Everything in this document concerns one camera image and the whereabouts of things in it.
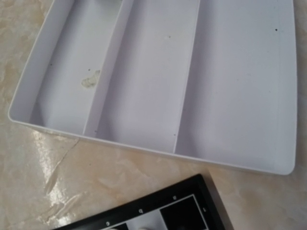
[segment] tray compartment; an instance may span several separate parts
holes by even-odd
[[[134,1],[99,125],[92,127],[93,137],[173,152],[199,3]]]
[[[264,172],[292,171],[294,21],[285,20],[279,9],[293,9],[293,3],[201,2],[176,155]]]
[[[54,1],[48,18],[55,20],[60,14],[55,8],[67,5],[65,1]],[[32,98],[35,104],[29,122],[81,135],[95,92],[95,87],[86,88],[82,81],[97,73],[100,76],[122,0],[75,0],[71,5],[70,11],[61,12],[67,20],[56,42],[52,41],[53,54],[47,53],[50,44],[46,40],[41,50],[35,48],[49,61],[45,74],[36,69],[28,73],[44,77],[36,100]],[[47,25],[43,29],[41,36],[54,33]]]

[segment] marble countertop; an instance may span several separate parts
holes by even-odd
[[[294,0],[299,106],[297,161],[289,176],[141,154],[11,123],[9,104],[51,2],[0,0],[0,229],[48,230],[197,173],[214,182],[227,229],[307,229],[306,0]]]

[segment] stain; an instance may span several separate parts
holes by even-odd
[[[100,70],[96,70],[92,76],[83,79],[81,85],[86,89],[92,89],[97,85],[99,77],[100,77]]]

